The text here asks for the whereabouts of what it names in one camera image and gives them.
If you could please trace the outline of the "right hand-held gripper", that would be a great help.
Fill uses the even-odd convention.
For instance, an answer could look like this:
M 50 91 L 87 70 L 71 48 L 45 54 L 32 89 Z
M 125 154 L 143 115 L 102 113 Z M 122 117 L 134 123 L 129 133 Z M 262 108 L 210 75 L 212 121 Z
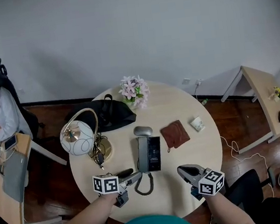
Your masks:
M 177 172 L 185 182 L 192 185 L 191 195 L 198 200 L 203 196 L 215 196 L 224 186 L 223 172 L 216 172 L 197 164 L 180 165 Z

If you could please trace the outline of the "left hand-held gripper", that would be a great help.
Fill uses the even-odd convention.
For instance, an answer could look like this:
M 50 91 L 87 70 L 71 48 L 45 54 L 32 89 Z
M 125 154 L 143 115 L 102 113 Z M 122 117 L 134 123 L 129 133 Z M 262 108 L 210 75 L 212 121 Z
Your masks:
M 117 194 L 115 206 L 121 208 L 129 200 L 126 188 L 136 183 L 142 177 L 141 172 L 132 174 L 98 175 L 92 177 L 92 185 L 94 192 L 99 195 Z

